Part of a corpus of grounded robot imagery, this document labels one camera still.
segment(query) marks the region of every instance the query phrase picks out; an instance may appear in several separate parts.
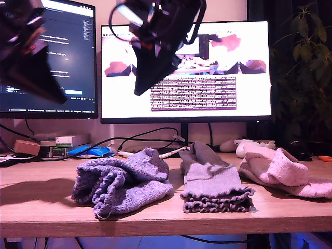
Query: sock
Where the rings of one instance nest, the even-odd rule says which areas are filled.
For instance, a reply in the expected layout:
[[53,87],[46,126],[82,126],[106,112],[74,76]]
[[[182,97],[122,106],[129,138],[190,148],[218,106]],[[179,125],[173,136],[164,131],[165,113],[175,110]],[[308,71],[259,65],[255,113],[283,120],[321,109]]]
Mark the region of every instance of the sock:
[[207,145],[194,142],[190,151],[179,152],[183,162],[185,213],[250,211],[254,190],[243,187],[236,167]]
[[294,196],[332,199],[332,180],[309,177],[308,168],[286,150],[245,145],[239,174],[241,177]]
[[150,148],[127,161],[89,160],[77,167],[72,199],[81,204],[93,202],[99,218],[132,212],[172,193],[168,170],[158,152]]

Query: small box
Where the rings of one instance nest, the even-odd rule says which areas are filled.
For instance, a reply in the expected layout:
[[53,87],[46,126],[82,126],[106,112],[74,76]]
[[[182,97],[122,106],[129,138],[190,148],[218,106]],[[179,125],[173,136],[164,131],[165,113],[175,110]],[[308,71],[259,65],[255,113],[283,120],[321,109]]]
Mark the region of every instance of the small box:
[[57,147],[74,147],[78,145],[88,144],[90,142],[90,135],[75,135],[75,136],[60,136],[56,138]]
[[16,153],[24,153],[37,156],[40,150],[40,145],[34,142],[25,140],[16,140],[14,144],[14,151]]

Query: monitor bezel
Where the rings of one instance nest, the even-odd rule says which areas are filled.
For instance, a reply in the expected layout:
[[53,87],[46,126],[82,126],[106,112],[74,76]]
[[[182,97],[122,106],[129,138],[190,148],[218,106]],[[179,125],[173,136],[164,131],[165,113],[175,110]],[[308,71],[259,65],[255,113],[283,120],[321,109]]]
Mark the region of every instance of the monitor bezel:
[[0,111],[0,118],[28,118],[28,119],[98,119],[98,87],[97,87],[97,47],[96,47],[96,9],[95,6],[72,1],[72,0],[57,0],[62,3],[84,5],[93,10],[93,56],[94,56],[94,99],[95,99],[95,109],[94,113],[46,113],[46,112],[9,112]]
[[[234,22],[267,22],[267,21],[213,21],[213,22],[202,22],[202,23],[234,23]],[[128,26],[128,24],[114,24],[113,26]],[[108,25],[101,25],[100,28],[100,55],[101,65],[103,60],[103,27]],[[140,124],[140,123],[207,123],[207,122],[247,122],[247,121],[272,121],[273,120],[273,108],[272,108],[272,89],[270,89],[270,108],[271,115],[264,116],[211,116],[211,117],[165,117],[165,118],[104,118],[103,117],[103,69],[100,68],[101,75],[101,104],[100,104],[100,122],[104,125],[116,125],[116,124]]]

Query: wooden desk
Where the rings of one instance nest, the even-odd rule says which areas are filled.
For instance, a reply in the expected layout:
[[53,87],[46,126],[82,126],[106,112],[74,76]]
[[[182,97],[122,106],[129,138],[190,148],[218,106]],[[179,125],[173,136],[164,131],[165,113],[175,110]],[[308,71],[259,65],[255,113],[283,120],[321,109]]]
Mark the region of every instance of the wooden desk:
[[[239,166],[234,154],[221,154]],[[280,190],[248,185],[256,192],[251,213],[185,214],[179,195],[184,189],[180,158],[166,159],[175,194],[137,212],[98,221],[93,205],[70,196],[76,166],[83,159],[21,163],[0,170],[1,237],[108,237],[179,234],[241,234],[332,231],[332,203],[289,196]],[[311,176],[332,178],[332,164],[305,163]]]

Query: computer monitor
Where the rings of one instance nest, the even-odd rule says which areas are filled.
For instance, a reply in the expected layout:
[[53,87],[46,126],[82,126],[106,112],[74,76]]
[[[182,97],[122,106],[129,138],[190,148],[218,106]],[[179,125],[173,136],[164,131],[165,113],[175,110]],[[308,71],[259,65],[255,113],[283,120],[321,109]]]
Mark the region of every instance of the computer monitor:
[[[114,26],[125,40],[127,25]],[[202,23],[179,68],[141,96],[129,41],[102,26],[101,123],[268,120],[271,84],[267,22]]]
[[60,105],[0,85],[0,118],[97,118],[95,7],[67,0],[42,3],[46,32],[39,39],[49,46],[51,73],[67,101]]

